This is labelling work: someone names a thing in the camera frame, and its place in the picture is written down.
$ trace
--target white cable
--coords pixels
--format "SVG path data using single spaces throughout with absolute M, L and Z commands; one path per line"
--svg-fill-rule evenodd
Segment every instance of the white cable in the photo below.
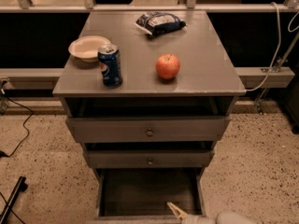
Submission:
M 290 33 L 292 33 L 292 32 L 294 32 L 294 31 L 296 31 L 296 30 L 299 29 L 299 25 L 298 25 L 296 28 L 294 28 L 294 29 L 291 30 L 292 22 L 294 21 L 294 19 L 297 17 L 298 14 L 299 14 L 299 11 L 292 17 L 292 19 L 291 19 L 290 22 L 289 22 L 289 25 L 288 25 L 288 31 L 289 31 Z
M 277 46 L 277 50 L 275 51 L 275 54 L 272 58 L 272 62 L 270 63 L 270 66 L 269 66 L 269 70 L 267 72 L 267 74 L 265 75 L 263 81 L 261 82 L 260 85 L 258 85 L 257 87 L 253 88 L 253 89 L 248 89 L 246 91 L 256 91 L 258 90 L 259 88 L 262 87 L 262 85 L 265 83 L 265 81 L 268 79 L 270 73 L 271 73 L 271 68 L 273 67 L 273 64 L 274 64 L 274 60 L 276 59 L 277 55 L 278 55 L 278 51 L 279 51 L 279 48 L 280 48 L 280 44 L 281 44 L 281 31 L 280 31 L 280 16 L 279 16 L 279 9 L 278 9 L 278 5 L 276 3 L 271 3 L 271 5 L 273 5 L 276 10 L 277 10 L 277 15 L 278 15 L 278 46 Z

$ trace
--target tabletop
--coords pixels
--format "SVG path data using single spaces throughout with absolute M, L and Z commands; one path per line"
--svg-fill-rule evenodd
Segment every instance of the tabletop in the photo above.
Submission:
M 70 56 L 53 91 L 55 96 L 239 96 L 245 88 L 205 11 L 171 11 L 187 27 L 150 38 L 135 26 L 140 11 L 91 13 L 80 36 L 100 35 L 118 46 L 123 82 L 118 88 L 103 84 L 98 63 Z M 170 82 L 155 71 L 164 53 L 175 54 L 180 70 Z

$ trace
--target can lid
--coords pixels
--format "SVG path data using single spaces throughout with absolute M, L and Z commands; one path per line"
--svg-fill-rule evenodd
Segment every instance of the can lid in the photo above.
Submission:
M 116 51 L 117 51 L 117 46 L 113 44 L 106 44 L 99 48 L 99 52 L 101 54 L 113 54 Z

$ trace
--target floor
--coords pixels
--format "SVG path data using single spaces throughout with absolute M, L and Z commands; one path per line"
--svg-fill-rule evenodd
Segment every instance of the floor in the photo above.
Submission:
M 25 223 L 93 220 L 98 182 L 65 126 L 65 115 L 59 105 L 32 108 L 29 137 L 12 157 L 0 159 L 0 191 L 8 198 L 19 176 L 26 177 L 28 189 L 13 208 Z M 264 103 L 263 110 L 260 115 L 252 102 L 237 103 L 201 178 L 208 217 L 233 210 L 259 224 L 299 223 L 299 135 L 275 102 Z M 26 117 L 15 106 L 0 117 L 0 150 L 9 154 L 23 139 Z M 10 215 L 8 223 L 20 222 Z

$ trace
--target cable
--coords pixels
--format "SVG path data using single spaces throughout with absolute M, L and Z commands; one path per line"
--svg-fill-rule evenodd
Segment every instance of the cable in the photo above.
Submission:
M 281 44 L 281 31 L 280 31 L 280 16 L 279 16 L 279 10 L 278 10 L 278 5 L 276 3 L 271 3 L 271 5 L 273 5 L 276 10 L 277 10 L 277 17 L 278 17 L 278 46 L 277 46 L 277 49 L 274 53 L 274 56 L 272 58 L 272 62 L 270 63 L 270 66 L 269 66 L 269 70 L 267 72 L 267 74 L 265 75 L 263 81 L 261 82 L 260 85 L 258 85 L 257 87 L 253 88 L 253 89 L 248 89 L 246 91 L 256 91 L 258 90 L 259 88 L 262 87 L 262 85 L 265 83 L 265 81 L 268 79 L 270 73 L 271 73 L 271 68 L 273 67 L 273 64 L 274 64 L 274 60 L 276 59 L 277 55 L 278 55 L 278 51 L 279 51 L 279 48 L 280 48 L 280 44 Z
M 3 198 L 4 202 L 6 203 L 6 205 L 8 206 L 8 208 L 10 209 L 10 211 L 12 212 L 12 214 L 23 224 L 26 224 L 23 220 L 21 220 L 17 214 L 15 214 L 15 212 L 12 210 L 12 208 L 10 207 L 10 205 L 8 204 L 6 198 L 3 196 L 2 192 L 0 191 L 0 195 Z
M 34 115 L 34 111 L 33 111 L 31 108 L 28 108 L 28 107 L 26 107 L 25 105 L 21 105 L 20 103 L 11 100 L 11 99 L 10 99 L 9 97 L 7 97 L 6 95 L 5 95 L 5 97 L 6 97 L 10 102 L 12 102 L 12 103 L 14 103 L 14 104 L 16 104 L 16 105 L 19 105 L 19 106 L 21 106 L 21 107 L 23 107 L 23 108 L 29 110 L 29 111 L 30 111 L 30 115 L 27 117 L 27 119 L 26 119 L 26 120 L 23 122 L 23 124 L 22 124 L 22 127 L 24 127 L 24 129 L 25 129 L 26 132 L 27 132 L 26 136 L 19 142 L 19 144 L 15 147 L 15 149 L 12 151 L 12 153 L 11 153 L 10 155 L 8 155 L 8 154 L 6 154 L 5 152 L 3 152 L 3 151 L 0 150 L 0 158 L 1 158 L 1 157 L 6 157 L 6 158 L 11 157 L 11 156 L 16 152 L 16 150 L 19 148 L 19 146 L 21 145 L 21 143 L 22 143 L 22 142 L 29 136 L 30 131 L 29 131 L 28 128 L 25 126 L 25 124 L 26 124 L 26 122 L 28 121 L 28 119 L 31 118 L 31 117 Z
M 296 28 L 294 28 L 294 29 L 291 30 L 292 22 L 294 21 L 294 19 L 297 17 L 298 14 L 299 14 L 299 11 L 292 17 L 292 19 L 291 19 L 290 22 L 289 22 L 289 25 L 288 25 L 288 31 L 289 31 L 290 33 L 292 33 L 292 32 L 294 32 L 294 31 L 296 31 L 296 30 L 299 29 L 299 25 L 298 25 Z

